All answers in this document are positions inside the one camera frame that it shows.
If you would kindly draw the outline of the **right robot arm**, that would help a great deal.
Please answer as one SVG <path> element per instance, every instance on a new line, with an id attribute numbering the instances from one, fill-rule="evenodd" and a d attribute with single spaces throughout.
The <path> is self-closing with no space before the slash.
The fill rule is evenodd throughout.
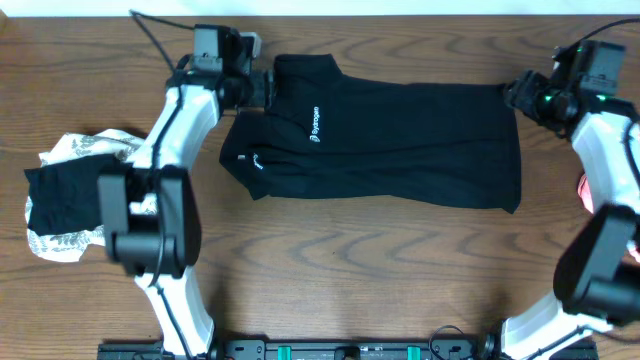
<path id="1" fill-rule="evenodd" d="M 587 177 L 593 216 L 561 256 L 552 291 L 505 319 L 487 338 L 484 359 L 550 359 L 594 334 L 639 319 L 639 269 L 623 262 L 639 242 L 639 114 L 604 75 L 583 85 L 527 71 L 509 85 L 507 104 L 563 130 Z"/>

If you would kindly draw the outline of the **black t-shirt with logo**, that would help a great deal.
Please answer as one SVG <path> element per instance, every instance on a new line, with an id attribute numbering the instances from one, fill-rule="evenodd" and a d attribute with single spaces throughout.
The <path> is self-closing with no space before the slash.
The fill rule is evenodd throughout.
<path id="1" fill-rule="evenodd" d="M 359 79 L 331 55 L 280 55 L 274 70 L 272 104 L 239 113 L 219 157 L 252 198 L 518 208 L 518 131 L 501 85 Z"/>

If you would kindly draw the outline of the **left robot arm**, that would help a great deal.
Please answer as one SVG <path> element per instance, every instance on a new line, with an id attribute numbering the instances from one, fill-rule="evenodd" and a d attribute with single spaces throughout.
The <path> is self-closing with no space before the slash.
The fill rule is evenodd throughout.
<path id="1" fill-rule="evenodd" d="M 163 332 L 155 348 L 102 346 L 102 359 L 221 359 L 224 348 L 199 289 L 202 228 L 190 171 L 226 109 L 271 105 L 271 70 L 177 70 L 149 137 L 97 180 L 109 258 L 145 293 Z"/>

